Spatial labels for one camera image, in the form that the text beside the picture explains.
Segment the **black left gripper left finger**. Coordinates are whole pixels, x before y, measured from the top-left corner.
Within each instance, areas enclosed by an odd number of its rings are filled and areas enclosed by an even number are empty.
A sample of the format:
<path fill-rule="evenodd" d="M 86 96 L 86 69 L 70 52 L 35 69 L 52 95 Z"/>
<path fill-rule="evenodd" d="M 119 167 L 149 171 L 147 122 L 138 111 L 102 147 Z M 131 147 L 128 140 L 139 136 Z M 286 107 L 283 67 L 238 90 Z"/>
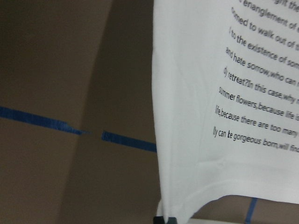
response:
<path fill-rule="evenodd" d="M 163 216 L 153 217 L 153 224 L 164 224 L 164 217 Z"/>

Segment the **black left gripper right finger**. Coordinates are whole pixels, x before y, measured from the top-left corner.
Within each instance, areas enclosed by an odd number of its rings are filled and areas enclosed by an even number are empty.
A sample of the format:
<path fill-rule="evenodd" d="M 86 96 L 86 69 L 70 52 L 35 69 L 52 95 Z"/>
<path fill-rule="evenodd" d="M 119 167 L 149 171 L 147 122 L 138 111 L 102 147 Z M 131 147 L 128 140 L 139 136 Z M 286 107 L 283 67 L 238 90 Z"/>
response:
<path fill-rule="evenodd" d="M 175 217 L 169 217 L 167 224 L 178 224 L 177 219 Z"/>

